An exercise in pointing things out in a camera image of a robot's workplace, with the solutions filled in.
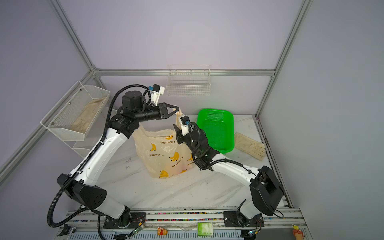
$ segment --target marble surface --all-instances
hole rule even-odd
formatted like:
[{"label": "marble surface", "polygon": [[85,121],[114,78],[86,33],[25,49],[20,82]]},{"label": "marble surface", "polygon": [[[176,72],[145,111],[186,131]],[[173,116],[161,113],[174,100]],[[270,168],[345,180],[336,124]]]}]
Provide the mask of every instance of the marble surface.
[{"label": "marble surface", "polygon": [[[196,121],[197,116],[189,116]],[[147,131],[171,129],[175,117],[144,122]],[[235,132],[260,141],[252,115],[234,116]],[[259,161],[237,150],[227,157],[245,165],[270,167],[268,159]],[[133,210],[233,209],[251,198],[248,186],[218,172],[199,170],[194,166],[185,173],[167,178],[152,178],[136,154],[133,138],[128,139],[103,170],[97,185],[117,201]]]}]

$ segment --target wire basket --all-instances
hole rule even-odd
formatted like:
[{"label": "wire basket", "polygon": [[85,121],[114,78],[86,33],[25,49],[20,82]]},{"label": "wire basket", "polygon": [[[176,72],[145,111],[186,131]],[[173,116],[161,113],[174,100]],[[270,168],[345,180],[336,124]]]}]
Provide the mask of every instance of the wire basket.
[{"label": "wire basket", "polygon": [[[58,137],[62,141],[84,141],[85,137],[89,133],[95,123],[95,119],[100,115],[101,110],[109,99],[110,91],[98,88],[96,86],[83,86],[80,82],[78,90],[69,99],[65,106],[59,111],[59,113],[53,118],[53,120],[44,125],[43,120],[41,124],[45,126],[51,133]],[[93,99],[104,98],[100,103],[97,113],[91,117],[92,121],[86,129],[85,133],[76,132],[71,130],[72,124],[78,118],[83,111],[85,105],[87,105]]]},{"label": "wire basket", "polygon": [[211,92],[209,65],[169,65],[168,67],[167,93],[169,96],[209,96]]}]

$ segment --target metal vent grille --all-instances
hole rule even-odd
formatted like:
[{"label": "metal vent grille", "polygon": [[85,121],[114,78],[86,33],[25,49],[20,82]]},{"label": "metal vent grille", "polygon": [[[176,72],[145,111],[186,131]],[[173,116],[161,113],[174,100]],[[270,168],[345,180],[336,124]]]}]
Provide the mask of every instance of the metal vent grille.
[{"label": "metal vent grille", "polygon": [[[129,232],[114,232],[114,234],[128,234]],[[113,239],[114,234],[106,233],[103,234],[107,240]],[[76,232],[69,237],[69,240],[90,240],[100,239],[97,232]],[[214,230],[213,236],[198,236],[196,230],[181,231],[171,230],[168,231],[167,235],[159,236],[157,231],[141,231],[131,239],[175,239],[175,240],[191,240],[191,239],[209,239],[209,240],[242,240],[240,237],[240,230]]]}]

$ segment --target green basket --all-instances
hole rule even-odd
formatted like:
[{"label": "green basket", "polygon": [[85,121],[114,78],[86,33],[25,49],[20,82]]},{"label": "green basket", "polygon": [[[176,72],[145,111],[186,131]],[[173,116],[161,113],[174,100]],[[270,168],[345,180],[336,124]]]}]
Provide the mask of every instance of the green basket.
[{"label": "green basket", "polygon": [[208,144],[220,153],[235,147],[233,114],[225,110],[203,109],[197,116],[197,125],[204,130]]}]

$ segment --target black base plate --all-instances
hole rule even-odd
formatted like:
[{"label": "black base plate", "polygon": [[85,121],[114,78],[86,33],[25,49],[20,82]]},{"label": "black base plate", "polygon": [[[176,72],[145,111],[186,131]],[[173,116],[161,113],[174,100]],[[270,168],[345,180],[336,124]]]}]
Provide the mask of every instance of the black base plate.
[{"label": "black base plate", "polygon": [[[126,228],[137,228],[139,226],[140,221],[145,223],[145,217],[146,217],[145,212],[131,212],[131,219],[134,222],[129,222],[128,227]],[[119,227],[124,227],[121,226],[121,224],[114,218],[111,218],[110,216],[107,216],[104,221],[104,229],[112,229],[112,228],[119,228]]]},{"label": "black base plate", "polygon": [[[240,227],[237,224],[236,211],[225,211],[225,212],[223,212],[223,214],[224,214],[224,225],[226,227]],[[256,220],[259,220],[262,227],[264,226],[263,216],[262,216],[262,214],[258,214],[258,215],[253,217],[251,223],[246,227],[260,227],[260,223]]]}]

